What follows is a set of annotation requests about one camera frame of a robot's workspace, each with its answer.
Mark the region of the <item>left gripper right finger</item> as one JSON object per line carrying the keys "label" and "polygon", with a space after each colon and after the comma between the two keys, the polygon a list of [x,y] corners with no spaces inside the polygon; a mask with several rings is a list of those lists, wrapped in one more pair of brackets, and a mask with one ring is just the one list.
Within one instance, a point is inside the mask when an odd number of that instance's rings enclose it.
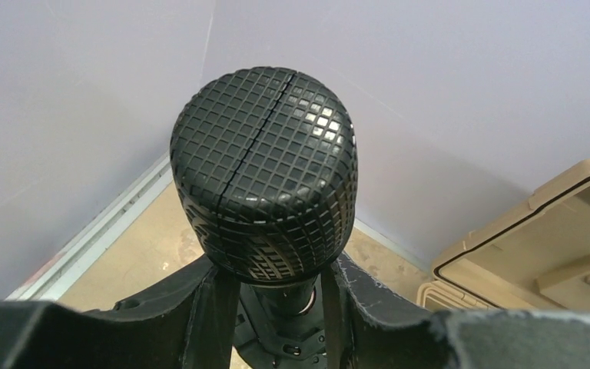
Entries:
{"label": "left gripper right finger", "polygon": [[590,313],[431,312],[345,254],[321,284],[330,368],[590,368]]}

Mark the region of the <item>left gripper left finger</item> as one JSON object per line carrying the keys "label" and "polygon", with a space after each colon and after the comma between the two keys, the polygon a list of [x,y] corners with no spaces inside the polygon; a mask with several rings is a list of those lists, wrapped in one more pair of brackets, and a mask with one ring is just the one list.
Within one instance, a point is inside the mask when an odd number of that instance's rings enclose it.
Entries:
{"label": "left gripper left finger", "polygon": [[0,368],[226,368],[239,293],[202,257],[109,311],[0,301]]}

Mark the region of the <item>black microphone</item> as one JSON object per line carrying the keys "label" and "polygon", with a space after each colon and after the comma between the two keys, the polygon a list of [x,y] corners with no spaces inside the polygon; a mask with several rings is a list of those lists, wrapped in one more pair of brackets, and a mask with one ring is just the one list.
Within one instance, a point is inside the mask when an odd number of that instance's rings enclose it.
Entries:
{"label": "black microphone", "polygon": [[184,106],[169,156],[204,253],[279,315],[304,314],[355,219],[356,138],[340,99],[301,71],[240,69]]}

